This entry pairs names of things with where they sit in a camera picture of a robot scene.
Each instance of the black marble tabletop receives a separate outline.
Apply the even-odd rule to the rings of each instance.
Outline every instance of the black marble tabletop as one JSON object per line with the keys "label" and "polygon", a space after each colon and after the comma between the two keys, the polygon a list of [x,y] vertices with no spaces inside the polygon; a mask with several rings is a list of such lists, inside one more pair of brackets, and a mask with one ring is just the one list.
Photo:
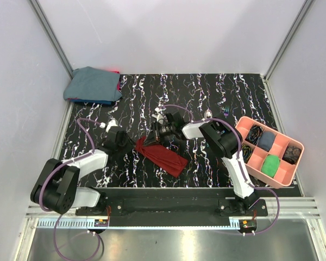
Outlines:
{"label": "black marble tabletop", "polygon": [[[177,104],[191,110],[195,119],[210,109],[234,126],[249,116],[276,129],[267,94],[259,74],[127,74],[121,76],[123,97],[113,106],[76,103],[68,123],[60,159],[76,157],[91,149],[76,119],[87,117],[107,123],[117,119],[136,141],[147,135],[154,109]],[[103,129],[84,123],[95,140],[104,138]],[[81,180],[93,187],[229,187],[231,180],[220,158],[215,157],[205,140],[166,140],[167,148],[188,160],[178,178],[167,174],[135,150]]]}

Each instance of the blue folded cloth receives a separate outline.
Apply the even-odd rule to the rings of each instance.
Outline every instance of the blue folded cloth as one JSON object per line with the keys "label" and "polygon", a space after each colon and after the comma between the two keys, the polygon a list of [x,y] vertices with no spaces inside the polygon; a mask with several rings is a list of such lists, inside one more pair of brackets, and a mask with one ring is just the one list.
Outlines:
{"label": "blue folded cloth", "polygon": [[259,142],[257,143],[257,147],[260,147],[265,151],[270,151],[273,146],[274,140],[275,140],[274,133],[263,132],[262,136],[259,139]]}
{"label": "blue folded cloth", "polygon": [[64,91],[65,100],[105,103],[122,97],[117,89],[120,80],[118,73],[85,67],[74,70],[73,76]]}

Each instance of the white panel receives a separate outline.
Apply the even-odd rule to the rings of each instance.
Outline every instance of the white panel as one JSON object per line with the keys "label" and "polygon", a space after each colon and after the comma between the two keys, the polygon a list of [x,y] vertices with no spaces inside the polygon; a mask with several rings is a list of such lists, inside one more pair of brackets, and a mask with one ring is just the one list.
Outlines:
{"label": "white panel", "polygon": [[300,178],[326,228],[326,1],[312,6],[269,83],[285,131],[305,146]]}
{"label": "white panel", "polygon": [[265,73],[304,0],[40,0],[74,69]]}
{"label": "white panel", "polygon": [[0,260],[11,260],[70,81],[26,0],[0,1]]}

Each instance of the folded red fabric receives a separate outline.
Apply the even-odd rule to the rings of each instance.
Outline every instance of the folded red fabric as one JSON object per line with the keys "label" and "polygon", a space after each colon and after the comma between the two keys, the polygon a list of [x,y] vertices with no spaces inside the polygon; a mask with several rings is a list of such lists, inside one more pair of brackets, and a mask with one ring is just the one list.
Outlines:
{"label": "folded red fabric", "polygon": [[177,178],[187,165],[187,159],[184,159],[162,145],[143,146],[145,139],[146,137],[144,136],[136,142],[135,150]]}

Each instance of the metallic floor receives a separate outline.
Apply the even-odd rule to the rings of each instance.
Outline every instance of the metallic floor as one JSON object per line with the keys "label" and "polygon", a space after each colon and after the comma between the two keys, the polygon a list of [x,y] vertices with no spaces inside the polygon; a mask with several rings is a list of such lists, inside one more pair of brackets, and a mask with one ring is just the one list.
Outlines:
{"label": "metallic floor", "polygon": [[[268,225],[269,221],[259,220],[260,230]],[[70,242],[61,249],[69,259],[83,260],[96,248],[97,240],[90,235],[70,241],[80,232],[79,229],[57,231],[59,246]],[[62,260],[54,252],[52,236],[52,229],[36,230],[29,261]],[[101,237],[104,247],[93,260],[318,260],[304,220],[279,220],[268,232],[254,237],[222,235],[216,231],[151,230],[107,230]]]}

